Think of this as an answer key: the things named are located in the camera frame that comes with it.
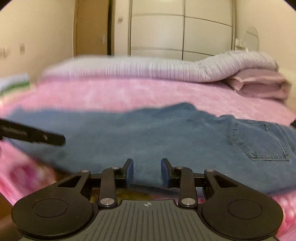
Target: mirror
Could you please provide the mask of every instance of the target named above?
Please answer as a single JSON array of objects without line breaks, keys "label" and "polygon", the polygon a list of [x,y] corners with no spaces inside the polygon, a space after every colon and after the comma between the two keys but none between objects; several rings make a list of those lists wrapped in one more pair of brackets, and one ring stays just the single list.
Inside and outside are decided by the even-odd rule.
[{"label": "mirror", "polygon": [[244,40],[249,51],[259,51],[259,37],[254,26],[247,29]]}]

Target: wooden door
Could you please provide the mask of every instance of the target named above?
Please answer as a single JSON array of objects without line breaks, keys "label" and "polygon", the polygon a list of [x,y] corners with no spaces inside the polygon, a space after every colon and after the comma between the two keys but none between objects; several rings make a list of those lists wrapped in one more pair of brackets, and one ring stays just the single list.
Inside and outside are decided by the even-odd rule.
[{"label": "wooden door", "polygon": [[107,54],[108,10],[109,0],[77,0],[74,54]]}]

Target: gray ribbed plate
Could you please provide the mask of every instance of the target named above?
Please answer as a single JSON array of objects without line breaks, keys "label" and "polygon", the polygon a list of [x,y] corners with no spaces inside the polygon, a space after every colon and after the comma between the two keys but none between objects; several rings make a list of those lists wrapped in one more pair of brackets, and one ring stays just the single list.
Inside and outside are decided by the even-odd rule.
[{"label": "gray ribbed plate", "polygon": [[124,200],[115,209],[100,211],[86,229],[64,240],[228,241],[210,231],[195,211],[180,209],[172,200]]}]

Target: jeans back pocket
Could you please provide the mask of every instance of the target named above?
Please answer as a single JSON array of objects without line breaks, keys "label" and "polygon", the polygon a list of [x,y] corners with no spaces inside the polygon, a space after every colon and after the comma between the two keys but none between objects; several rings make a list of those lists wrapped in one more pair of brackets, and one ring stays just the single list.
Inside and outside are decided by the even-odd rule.
[{"label": "jeans back pocket", "polygon": [[269,123],[252,125],[236,120],[232,140],[252,160],[289,160],[281,141],[272,134]]}]

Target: pink blanket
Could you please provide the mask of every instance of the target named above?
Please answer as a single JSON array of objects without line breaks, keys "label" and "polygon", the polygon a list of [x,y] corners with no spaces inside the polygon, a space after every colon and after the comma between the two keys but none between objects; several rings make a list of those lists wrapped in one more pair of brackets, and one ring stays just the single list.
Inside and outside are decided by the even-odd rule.
[{"label": "pink blanket", "polygon": [[[25,110],[103,110],[124,112],[142,107],[162,107],[190,102],[197,109],[217,116],[230,114],[236,118],[276,122],[289,125],[295,119],[282,103],[246,98],[222,83],[196,84],[151,79],[47,78],[37,90],[3,107],[1,116],[15,107]],[[2,143],[0,160],[0,192],[14,204],[18,199],[54,182],[53,172],[8,143]],[[275,196],[284,210],[279,230],[281,241],[295,240],[281,236],[296,227],[296,191]]]}]

